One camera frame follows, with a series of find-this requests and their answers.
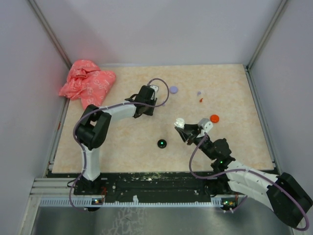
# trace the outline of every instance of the purple disc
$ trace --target purple disc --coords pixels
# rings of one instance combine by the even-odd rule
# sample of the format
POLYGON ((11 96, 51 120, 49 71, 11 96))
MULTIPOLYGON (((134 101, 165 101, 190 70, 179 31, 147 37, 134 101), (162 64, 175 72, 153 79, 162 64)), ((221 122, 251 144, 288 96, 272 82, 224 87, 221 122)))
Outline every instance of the purple disc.
POLYGON ((170 93, 176 94, 178 92, 178 88, 176 86, 171 86, 170 87, 170 93))

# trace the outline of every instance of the purple cable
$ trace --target purple cable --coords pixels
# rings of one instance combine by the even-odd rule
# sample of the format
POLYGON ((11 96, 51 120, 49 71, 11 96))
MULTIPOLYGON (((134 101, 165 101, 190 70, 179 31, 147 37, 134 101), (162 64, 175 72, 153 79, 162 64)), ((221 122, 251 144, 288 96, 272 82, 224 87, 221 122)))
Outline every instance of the purple cable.
POLYGON ((77 183, 77 181, 83 176, 83 174, 85 173, 86 171, 86 167, 87 167, 87 156, 86 156, 86 152, 84 151, 84 147, 83 145, 78 141, 76 135, 75 135, 75 132, 76 132, 76 129, 78 128, 79 124, 87 117, 89 117, 91 114, 94 114, 94 113, 97 113, 99 111, 103 111, 103 110, 108 110, 108 109, 112 109, 112 108, 116 108, 116 107, 119 107, 119 106, 122 106, 122 105, 130 105, 130 104, 141 104, 141 105, 144 105, 144 106, 147 106, 147 107, 151 107, 151 108, 157 108, 157 107, 160 107, 162 106, 163 104, 165 104, 170 96, 170 90, 168 88, 168 85, 166 84, 166 82, 161 79, 161 78, 154 78, 154 79, 151 79, 149 82, 148 82, 148 85, 151 84, 151 82, 155 81, 155 80, 159 80, 161 82, 164 83, 164 85, 166 86, 166 89, 167 89, 167 97, 165 99, 165 101, 163 101, 163 103, 159 104, 159 105, 150 105, 150 104, 144 104, 144 103, 139 103, 139 102, 127 102, 127 103, 120 103, 120 104, 114 104, 112 106, 109 106, 109 107, 103 107, 103 108, 100 108, 100 109, 96 109, 96 110, 93 110, 87 114, 85 114, 84 116, 82 116, 78 122, 75 124, 74 126, 74 129, 73 129, 73 137, 74 137, 74 140, 79 144, 79 146, 82 148, 83 150, 83 154, 84 154, 84 166, 83 166, 83 171, 82 173, 80 173, 80 175, 74 180, 73 184, 71 185, 70 189, 69 189, 69 195, 68 195, 68 198, 69 198, 69 203, 71 204, 72 207, 74 207, 75 209, 77 209, 78 211, 85 211, 85 210, 81 210, 81 209, 78 209, 72 202, 72 197, 71 197, 71 194, 72 194, 72 191, 73 191, 73 188, 75 187, 75 184, 77 183))
MULTIPOLYGON (((237 172, 237 171, 247 171, 246 169, 233 169, 233 170, 226 170, 226 171, 223 171, 223 172, 220 172, 220 173, 217 173, 217 174, 214 174, 214 175, 210 175, 210 176, 199 176, 197 174, 195 174, 191 168, 191 163, 192 163, 192 160, 196 154, 196 151, 200 148, 201 144, 205 141, 205 139, 207 138, 207 133, 204 134, 204 137, 202 138, 202 140, 198 143, 197 147, 195 148, 195 150, 193 151, 193 153, 191 154, 191 157, 190 157, 190 160, 189 160, 189 171, 190 173, 196 177, 196 178, 199 178, 199 179, 205 179, 205 180, 210 180, 210 179, 213 179, 217 176, 221 176, 221 175, 224 175, 226 173, 231 173, 231 172, 237 172)), ((274 185, 275 187, 277 187, 279 190, 281 190, 297 207, 298 209, 300 210, 301 214, 303 215, 304 219, 305 219, 305 227, 304 228, 294 228, 296 230, 299 230, 299 231, 306 231, 309 229, 309 226, 310 226, 310 222, 309 222, 309 218, 308 216, 306 215, 305 211, 302 209, 302 207, 300 206, 300 204, 286 191, 284 190, 282 187, 280 187, 278 184, 276 184, 275 182, 273 182, 272 180, 268 179, 267 177, 257 173, 257 172, 254 172, 254 171, 250 171, 248 170, 249 173, 251 174, 254 174, 256 176, 259 176, 260 178, 266 180, 267 182, 269 182, 270 184, 274 185)))

